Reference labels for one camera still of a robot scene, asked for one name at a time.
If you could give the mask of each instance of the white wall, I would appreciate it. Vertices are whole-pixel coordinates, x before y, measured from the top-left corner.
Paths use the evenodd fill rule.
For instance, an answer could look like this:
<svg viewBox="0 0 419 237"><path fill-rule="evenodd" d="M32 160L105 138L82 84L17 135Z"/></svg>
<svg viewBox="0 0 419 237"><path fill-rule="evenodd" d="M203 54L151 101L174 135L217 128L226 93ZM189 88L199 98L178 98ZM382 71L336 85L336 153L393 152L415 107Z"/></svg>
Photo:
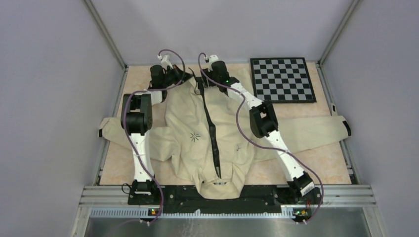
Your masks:
<svg viewBox="0 0 419 237"><path fill-rule="evenodd" d="M361 179L390 236L419 225L419 1L365 0L326 62Z"/></svg>
<svg viewBox="0 0 419 237"><path fill-rule="evenodd" d="M81 0L0 3L0 236L70 234L122 71Z"/></svg>
<svg viewBox="0 0 419 237"><path fill-rule="evenodd" d="M201 51L225 61L303 56L318 60L351 0L93 0L127 64L170 48L188 62Z"/></svg>

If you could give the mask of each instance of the floor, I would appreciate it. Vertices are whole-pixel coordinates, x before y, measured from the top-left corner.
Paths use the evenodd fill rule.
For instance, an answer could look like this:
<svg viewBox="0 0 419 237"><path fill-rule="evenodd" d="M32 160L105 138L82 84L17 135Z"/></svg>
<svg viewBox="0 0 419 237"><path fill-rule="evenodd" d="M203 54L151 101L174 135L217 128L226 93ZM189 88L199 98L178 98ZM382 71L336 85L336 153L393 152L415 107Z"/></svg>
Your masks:
<svg viewBox="0 0 419 237"><path fill-rule="evenodd" d="M199 74L198 65L186 65ZM315 116L330 116L329 107L322 89L315 63L307 63L309 75L316 95L316 103L303 104L274 104L278 118L301 118ZM228 71L247 69L250 65L227 64ZM123 94L148 87L150 81L150 66L132 66L129 68ZM251 81L241 83L250 92L253 91ZM153 126L165 126L166 103L153 106ZM350 184L349 174L339 143L311 149L295 154L301 161L311 167L322 179L324 184ZM172 169L170 160L165 162L152 160L152 167L157 180L163 185L193 184L191 181L177 178ZM133 180L134 166L132 151L115 143L110 143L105 165L100 180L100 185L118 185L131 183ZM246 184L286 184L286 179L275 159L258 162L250 168Z"/></svg>

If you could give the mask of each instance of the purple cable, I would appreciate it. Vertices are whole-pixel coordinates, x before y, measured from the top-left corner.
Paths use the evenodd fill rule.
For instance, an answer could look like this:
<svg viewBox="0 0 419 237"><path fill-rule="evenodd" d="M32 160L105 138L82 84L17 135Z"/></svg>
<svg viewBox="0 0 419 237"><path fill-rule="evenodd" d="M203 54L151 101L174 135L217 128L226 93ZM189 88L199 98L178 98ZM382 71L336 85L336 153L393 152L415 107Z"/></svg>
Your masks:
<svg viewBox="0 0 419 237"><path fill-rule="evenodd" d="M201 74L202 75L204 75L209 81L211 81L212 83L214 83L214 84L216 84L216 85L218 85L218 86L221 86L221 87L224 87L224 88L227 88L227 89L229 89L229 90L232 90L232 91L235 91L235 92L237 92L237 93L239 93L240 95L241 95L241 97L243 97L243 100L242 100L242 102L240 103L240 105L239 105L239 108L237 109L237 112L236 112L236 124L237 124L237 128L239 129L239 132L240 132L240 134L249 142L249 143L251 143L252 145L254 145L254 146L256 146L256 147L258 147L258 148L262 148L262 149L267 149L267 150L276 150L276 151L280 151L280 152L283 152L283 153L287 153L288 155L290 155L292 158L294 158L299 164L301 164L304 168L306 168L307 170L309 170L310 172L312 172L313 174L314 174L314 176L316 176L316 178L319 180L319 183L320 183L320 189L322 190L322 195L321 195L321 198L320 198L320 202L319 202L319 204L317 205L317 207L316 207L316 209L314 210L314 212L313 212L313 215L311 215L311 217L306 221L306 224L308 224L310 221L311 221L311 219L316 215L316 213L317 213L317 211L318 211L318 209L320 208L320 206L321 206L321 204L322 204L322 202L323 202L323 196L324 196L324 187L323 187L323 183L322 183L322 180L320 180L320 177L317 175L317 173L316 172L314 172L314 170L312 170L311 168L309 168L307 165L305 165L302 161L300 161L296 156L294 156L293 154L291 154L290 152L288 152L288 151L285 151L285 150L283 150L283 149L280 149L280 148L275 148L275 147L264 147L264 146L261 146L261 145L259 145L259 144L257 144L256 142L254 142L254 141L252 141L249 137L247 137L246 135L245 135L245 133L243 132L243 130L242 130L242 128L240 127L240 124L239 124L239 112L240 112L240 109L242 108L242 106L243 106L243 104L245 103L245 101L246 101L246 97L240 92L240 91L238 91L238 90L236 90L236 89L234 89L234 88L231 88L231 87L228 87L228 86L225 86L225 85L222 85L222 84L220 84L220 83L217 83L216 81L214 81L214 80L212 80L211 78L209 78L208 77L208 75L204 72L204 70L202 69L202 66L201 66L201 55L204 55L205 57L207 56L205 53L200 53L199 54L199 56L198 56L198 66L199 66L199 69L201 70Z"/></svg>
<svg viewBox="0 0 419 237"><path fill-rule="evenodd" d="M155 221L157 221L157 219L158 219L158 217L162 214L162 211L163 211L163 204L164 204L164 196L163 196L163 189L162 189L162 186L160 185L160 183L157 181L157 179L146 169L146 167L144 166L144 164L143 164L143 161L141 160L141 158L140 158L140 155L139 155L139 153L138 153L138 150L137 150L137 148L135 147L135 145L134 145L134 143L132 142L132 140L130 139L130 137L129 137L129 133L128 133L128 130L127 130L127 128L126 128L126 114L127 114L127 112L128 112L128 108L129 108L129 104L130 104L130 102L131 102L131 99L132 99L132 97L135 95L135 94L137 94L137 93L146 93L146 92L149 92L149 91L165 91L165 90L170 90L170 89L173 89L173 88L175 88L175 87L177 87L178 85L180 85L181 83L182 83L182 79L183 79L183 77L185 76L185 71L186 71L186 67L185 67L185 63L184 63L184 61L183 61L183 59L182 59L182 57L180 57L180 55L179 54L177 54L176 52L174 52L173 50L170 50L170 49L162 49L162 50L160 50L160 52L159 52L159 56L160 56L160 54L163 52L163 51L168 51L168 52L171 52L171 53L173 53L173 54L175 54L177 57L179 57L179 59L180 59L180 61L182 62L182 67L183 67L183 73L182 73L182 77L181 77L181 79L175 84L175 85L173 85L173 86L170 86L170 87L168 87L168 88L162 88L162 89L149 89L149 90L138 90L138 91L134 91L133 93L131 93L131 95L129 95L129 97L128 97L128 99L127 99L127 103L125 104L125 108L124 108L124 116L123 116L123 125L124 125L124 131L125 131L125 135L126 135L126 137L128 138L128 141L129 141L129 143L131 144L131 146L132 146L132 149L134 150L134 152L135 152L135 154L136 154L136 156L138 157L138 160L140 161L140 165L141 165L141 167L144 169L144 171L153 179L153 181L156 183L156 185L157 185L157 187L159 188L159 191L160 191L160 195L161 195L161 197L162 197L162 201L160 202L160 208L159 208L159 212L157 213L157 215L156 215L156 217L152 220L152 221L150 221L150 225L151 224L153 224ZM137 222L138 220L137 219L130 219L130 220L127 220L127 221L124 221L124 222L122 222L122 223L120 223L120 224L118 224L117 226L115 226L114 228L112 228L107 234L105 234L104 235L104 237L106 237L106 236L108 236L108 235L110 235L112 232L114 232L115 230L117 230L119 227L121 227L121 226L123 226L123 225L125 225L125 224L127 224L127 223L130 223L130 222Z"/></svg>

